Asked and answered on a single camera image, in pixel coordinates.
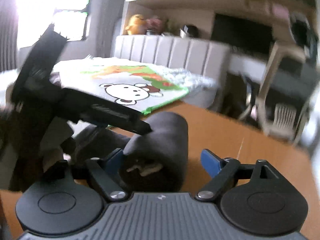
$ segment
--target window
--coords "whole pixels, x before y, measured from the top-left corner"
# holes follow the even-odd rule
[[[70,41],[84,40],[89,30],[89,1],[17,0],[18,48],[32,46],[51,23]]]

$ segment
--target black television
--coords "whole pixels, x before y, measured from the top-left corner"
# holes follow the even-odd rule
[[[263,57],[268,57],[270,46],[274,43],[272,27],[222,14],[215,15],[211,40],[230,44],[246,54]]]

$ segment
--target black foam cylinder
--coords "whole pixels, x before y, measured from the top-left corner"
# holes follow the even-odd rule
[[[127,155],[119,174],[134,191],[170,192],[180,190],[188,162],[188,123],[180,115],[159,112],[145,120],[152,132],[135,134],[124,148]],[[159,167],[141,175],[142,168]]]

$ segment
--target yellow plush toy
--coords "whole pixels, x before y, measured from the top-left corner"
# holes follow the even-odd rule
[[[146,20],[143,15],[136,14],[130,18],[128,26],[125,28],[129,35],[145,34],[146,33]]]

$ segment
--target grey upholstered headboard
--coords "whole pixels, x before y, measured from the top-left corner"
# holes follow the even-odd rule
[[[168,68],[185,68],[218,83],[221,72],[226,71],[229,55],[230,47],[219,42],[158,35],[118,36],[114,51],[114,57]]]

